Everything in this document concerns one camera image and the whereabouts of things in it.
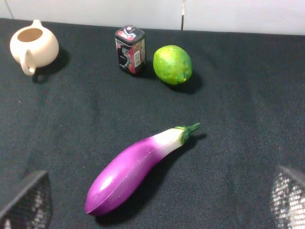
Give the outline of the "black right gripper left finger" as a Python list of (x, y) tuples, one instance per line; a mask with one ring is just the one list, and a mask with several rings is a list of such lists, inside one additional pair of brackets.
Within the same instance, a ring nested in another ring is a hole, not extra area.
[(48, 229), (51, 218), (51, 182), (45, 170), (30, 173), (0, 196), (2, 229)]

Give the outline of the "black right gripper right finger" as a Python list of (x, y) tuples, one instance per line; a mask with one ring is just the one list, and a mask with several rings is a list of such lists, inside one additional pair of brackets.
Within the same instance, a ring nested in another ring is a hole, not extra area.
[(278, 166), (271, 188), (270, 211), (277, 229), (305, 227), (305, 174)]

